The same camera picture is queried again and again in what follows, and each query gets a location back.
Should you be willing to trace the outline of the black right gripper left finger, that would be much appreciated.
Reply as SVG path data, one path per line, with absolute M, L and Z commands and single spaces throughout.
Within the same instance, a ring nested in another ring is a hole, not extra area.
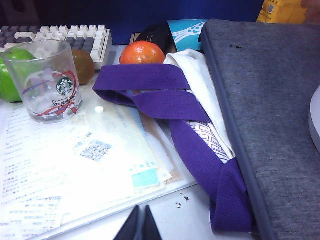
M 136 238 L 140 208 L 136 205 L 118 231 L 114 240 L 134 240 Z

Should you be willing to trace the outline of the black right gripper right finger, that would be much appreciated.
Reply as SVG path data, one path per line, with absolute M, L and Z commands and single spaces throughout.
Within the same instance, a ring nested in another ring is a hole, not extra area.
M 144 239 L 145 240 L 162 240 L 161 234 L 157 227 L 149 205 L 145 206 L 144 211 Z

